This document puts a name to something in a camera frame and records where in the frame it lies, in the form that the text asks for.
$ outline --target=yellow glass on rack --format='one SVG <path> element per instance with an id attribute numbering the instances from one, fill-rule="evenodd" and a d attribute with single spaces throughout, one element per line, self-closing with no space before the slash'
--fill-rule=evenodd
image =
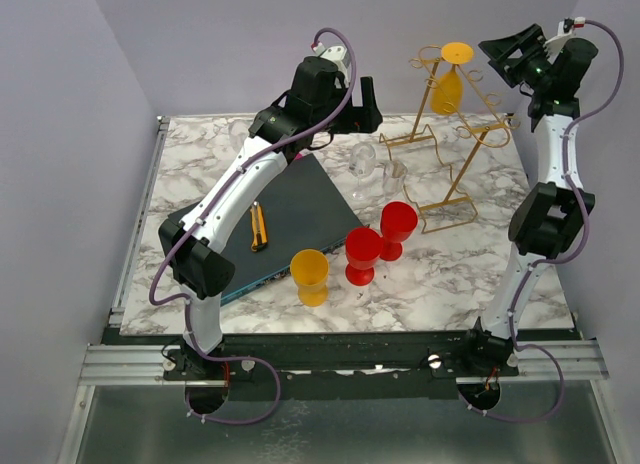
<path id="1" fill-rule="evenodd" d="M 450 42 L 442 48 L 442 59 L 451 64 L 451 69 L 432 84 L 431 110 L 436 114 L 453 114 L 460 107 L 464 86 L 456 67 L 473 58 L 473 49 L 464 42 Z"/>

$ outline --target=white marble countertop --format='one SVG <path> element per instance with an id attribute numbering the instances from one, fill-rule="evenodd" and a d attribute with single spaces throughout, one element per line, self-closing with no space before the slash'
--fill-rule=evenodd
<path id="1" fill-rule="evenodd" d="M 234 153 L 228 145 L 227 126 L 233 117 L 175 118 L 171 121 L 158 176 L 144 223 L 141 245 L 125 300 L 121 333 L 126 335 L 180 334 L 184 329 L 180 300 L 155 308 L 147 301 L 149 285 L 163 259 L 158 228 L 167 214 L 201 199 L 222 175 Z M 470 116 L 472 123 L 482 116 Z M 346 197 L 355 186 L 347 172 L 349 152 L 356 142 L 369 141 L 378 158 L 388 158 L 378 143 L 411 130 L 414 116 L 385 117 L 375 136 L 336 136 L 332 145 L 316 156 L 337 188 Z M 473 147 L 472 139 L 459 139 L 452 118 L 430 116 L 442 144 L 445 160 L 459 169 Z M 409 168 L 408 187 L 419 192 L 420 203 L 442 200 L 448 189 L 446 169 L 441 168 L 432 144 L 414 144 L 394 150 L 394 158 Z M 385 204 L 381 171 L 370 178 L 372 197 L 363 202 L 347 198 L 365 225 L 376 228 Z M 480 213 L 464 226 L 421 234 L 419 229 L 405 243 L 399 261 L 376 264 L 376 278 L 369 286 L 355 287 L 344 277 L 344 248 L 329 255 L 329 300 L 318 308 L 298 301 L 290 277 L 272 282 L 223 306 L 222 330 L 246 332 L 367 332 L 433 331 L 467 329 L 491 301 L 506 267 L 510 243 L 507 227 L 514 210 L 526 195 L 526 179 L 515 146 L 501 149 L 482 146 L 462 179 L 461 186 L 474 199 Z M 403 199 L 399 194 L 397 200 Z M 158 296 L 173 294 L 178 286 L 168 271 Z M 521 328 L 571 328 L 573 322 L 555 269 L 540 279 L 521 320 Z"/>

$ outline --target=yellow plastic cup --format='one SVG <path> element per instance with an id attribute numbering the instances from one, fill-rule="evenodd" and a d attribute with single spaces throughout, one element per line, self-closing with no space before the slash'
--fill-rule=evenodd
<path id="1" fill-rule="evenodd" d="M 464 85 L 462 78 L 456 73 L 456 66 L 473 59 L 473 48 L 464 42 L 450 42 L 442 48 L 441 56 L 451 64 L 451 69 L 434 85 L 431 110 L 446 116 L 456 112 L 462 102 Z"/>
<path id="2" fill-rule="evenodd" d="M 309 307 L 317 307 L 327 300 L 329 261 L 320 251 L 305 249 L 291 259 L 291 276 L 298 286 L 298 298 Z"/>

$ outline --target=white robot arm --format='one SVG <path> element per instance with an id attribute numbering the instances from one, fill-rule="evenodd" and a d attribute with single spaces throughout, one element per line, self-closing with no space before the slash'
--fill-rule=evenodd
<path id="1" fill-rule="evenodd" d="M 344 36 L 327 31 L 338 35 L 344 45 L 325 49 L 320 42 L 314 43 L 316 55 L 298 65 L 291 89 L 256 115 L 249 137 L 215 187 L 179 222 L 167 219 L 160 227 L 166 257 L 154 278 L 150 301 L 160 305 L 176 297 L 187 299 L 190 311 L 184 337 L 199 353 L 209 354 L 222 340 L 220 296 L 235 268 L 220 254 L 260 192 L 301 150 L 314 149 L 316 132 L 371 133 L 382 122 L 370 77 L 360 79 L 363 105 L 353 106 L 355 60 Z M 156 301 L 157 281 L 167 265 L 181 293 Z"/>
<path id="2" fill-rule="evenodd" d="M 580 115 L 575 92 L 598 53 L 591 42 L 575 37 L 575 28 L 584 24 L 584 18 L 565 19 L 558 35 L 549 40 L 534 24 L 514 36 L 479 45 L 507 84 L 527 84 L 533 90 L 528 116 L 538 148 L 539 182 L 514 213 L 506 272 L 470 339 L 471 353 L 496 365 L 513 350 L 522 312 L 538 279 L 580 233 L 580 206 L 584 204 L 588 214 L 595 204 L 593 194 L 582 191 L 575 152 L 574 121 Z"/>

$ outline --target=white wall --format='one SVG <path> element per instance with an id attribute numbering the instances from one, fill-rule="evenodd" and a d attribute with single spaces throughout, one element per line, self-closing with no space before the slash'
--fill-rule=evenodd
<path id="1" fill-rule="evenodd" d="M 0 462 L 55 462 L 157 121 L 94 0 L 0 0 Z"/>
<path id="2" fill-rule="evenodd" d="M 428 44 L 485 39 L 534 22 L 555 30 L 577 0 L 97 0 L 149 100 L 162 114 L 251 112 L 291 84 L 313 35 L 333 26 L 374 77 L 383 111 L 415 112 L 425 71 L 408 60 Z M 508 92 L 479 55 L 481 87 Z M 477 110 L 469 99 L 467 109 Z"/>
<path id="3" fill-rule="evenodd" d="M 580 177 L 596 195 L 592 234 L 583 255 L 559 269 L 570 306 L 588 337 L 597 336 L 612 375 L 616 402 L 640 456 L 640 0 L 580 0 L 573 15 L 607 24 L 620 37 L 626 75 L 617 99 L 580 125 L 577 135 Z M 580 32 L 600 50 L 578 96 L 582 111 L 601 104 L 613 88 L 617 55 L 598 29 Z M 521 115 L 526 109 L 521 106 Z M 523 126 L 516 134 L 525 167 L 536 179 L 535 143 Z"/>

